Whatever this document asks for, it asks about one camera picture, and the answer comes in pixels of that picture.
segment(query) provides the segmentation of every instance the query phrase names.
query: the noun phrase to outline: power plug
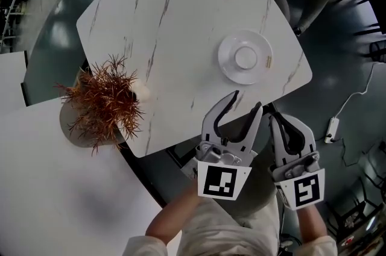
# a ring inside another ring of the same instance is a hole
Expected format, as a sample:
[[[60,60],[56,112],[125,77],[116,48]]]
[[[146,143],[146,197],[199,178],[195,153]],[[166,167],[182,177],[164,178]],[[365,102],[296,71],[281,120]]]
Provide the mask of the power plug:
[[[325,143],[334,142],[335,136],[337,135],[338,125],[339,125],[339,119],[332,117],[330,119],[330,124],[328,125],[326,137],[324,138]]]

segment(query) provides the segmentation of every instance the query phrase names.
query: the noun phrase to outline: brown dried plant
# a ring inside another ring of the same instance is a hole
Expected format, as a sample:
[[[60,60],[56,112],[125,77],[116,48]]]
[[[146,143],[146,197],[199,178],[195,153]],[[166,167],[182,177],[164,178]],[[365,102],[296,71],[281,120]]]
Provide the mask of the brown dried plant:
[[[63,102],[71,102],[79,112],[77,120],[69,125],[70,132],[79,129],[80,137],[93,135],[92,152],[97,153],[98,146],[107,140],[118,145],[116,123],[120,124],[122,135],[136,137],[143,114],[131,91],[136,71],[127,76],[125,58],[109,57],[101,66],[95,64],[91,70],[81,70],[75,87],[56,86],[64,91]]]

